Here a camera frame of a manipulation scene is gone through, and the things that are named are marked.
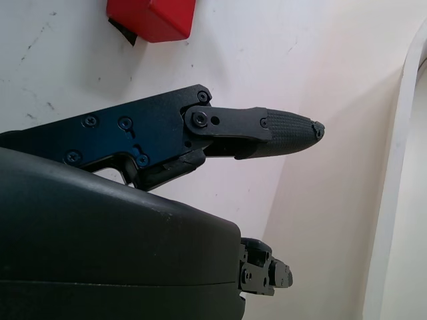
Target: red box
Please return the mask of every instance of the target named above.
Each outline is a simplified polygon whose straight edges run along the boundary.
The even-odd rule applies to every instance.
[[[108,0],[107,15],[149,42],[187,39],[195,0]]]

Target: black screw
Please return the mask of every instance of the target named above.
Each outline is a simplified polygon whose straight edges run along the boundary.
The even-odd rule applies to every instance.
[[[64,160],[70,165],[76,165],[81,161],[81,153],[78,151],[68,151],[65,154]]]
[[[207,123],[207,115],[204,112],[195,112],[193,113],[193,122],[198,127],[205,127]]]
[[[198,94],[197,94],[197,98],[199,98],[199,101],[200,102],[207,102],[207,98],[208,98],[209,96],[207,95],[207,93],[205,92],[205,91],[200,91]]]
[[[147,167],[148,166],[148,162],[149,162],[149,159],[148,159],[148,157],[146,155],[138,155],[136,157],[136,164],[139,167]]]
[[[85,127],[93,128],[98,124],[98,120],[94,115],[87,115],[83,121]]]
[[[264,129],[267,129],[267,119],[266,118],[262,118],[260,120],[260,124],[261,124],[261,127],[263,127]]]
[[[128,117],[122,117],[119,119],[119,127],[123,130],[129,130],[132,128],[132,120]]]

